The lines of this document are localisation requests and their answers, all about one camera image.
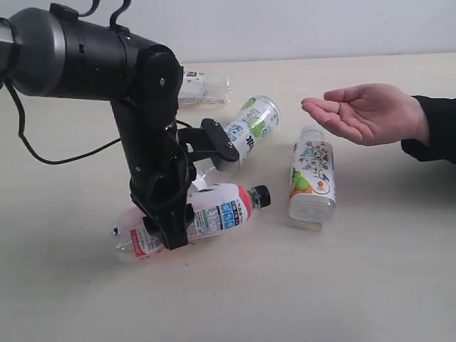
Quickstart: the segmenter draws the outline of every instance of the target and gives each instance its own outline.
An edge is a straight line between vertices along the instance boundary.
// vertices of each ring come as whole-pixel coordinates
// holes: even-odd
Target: black bottle cap
[[[256,193],[259,197],[260,207],[268,207],[271,204],[271,194],[269,193],[266,185],[259,185],[258,187],[254,187],[254,189],[256,190]]]

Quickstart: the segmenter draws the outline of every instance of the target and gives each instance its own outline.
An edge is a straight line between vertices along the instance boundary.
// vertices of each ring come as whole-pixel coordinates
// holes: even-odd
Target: table
[[[281,109],[276,131],[234,181],[265,184],[272,206],[242,228],[121,264],[109,235],[131,206],[121,146],[62,166],[35,161],[0,111],[0,339],[34,341],[454,341],[456,169],[419,163],[399,144],[335,149],[338,207],[322,232],[286,214],[291,145],[313,121],[301,99],[386,82],[410,94],[456,94],[456,54],[213,63],[232,74],[232,102],[178,118],[228,122],[262,94]],[[23,97],[26,134],[50,159],[115,139],[107,103]]]

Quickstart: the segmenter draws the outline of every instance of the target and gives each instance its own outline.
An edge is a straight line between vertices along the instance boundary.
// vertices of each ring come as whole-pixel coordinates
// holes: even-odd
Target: black sleeve
[[[447,160],[456,164],[456,99],[414,96],[429,125],[429,146],[417,140],[401,141],[402,149],[421,162]]]

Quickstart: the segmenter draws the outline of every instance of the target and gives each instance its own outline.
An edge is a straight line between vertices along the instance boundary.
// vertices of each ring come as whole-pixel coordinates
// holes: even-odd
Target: plastic bottle
[[[223,176],[237,172],[252,149],[276,128],[279,116],[279,108],[270,98],[263,95],[250,98],[225,128],[229,139],[239,151],[239,162],[222,162],[218,168],[211,159],[196,162],[197,179],[189,192],[202,190],[219,182]]]
[[[333,148],[319,126],[306,126],[294,144],[289,216],[304,228],[320,230],[336,211]]]
[[[187,236],[189,240],[195,240],[238,227],[255,209],[269,206],[271,195],[264,185],[246,190],[236,184],[222,183],[195,192],[188,200],[194,208],[195,220],[187,228]],[[121,261],[141,260],[164,249],[157,237],[147,233],[143,217],[143,212],[133,207],[120,216],[112,229]]]
[[[180,104],[205,103],[227,105],[231,101],[231,76],[228,73],[200,73],[184,70]]]

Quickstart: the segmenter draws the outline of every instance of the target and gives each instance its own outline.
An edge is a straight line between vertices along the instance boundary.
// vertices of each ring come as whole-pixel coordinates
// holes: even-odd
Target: wrist
[[[412,139],[419,141],[425,146],[429,145],[429,123],[426,114],[421,107],[420,101],[413,99],[412,114],[415,119]]]

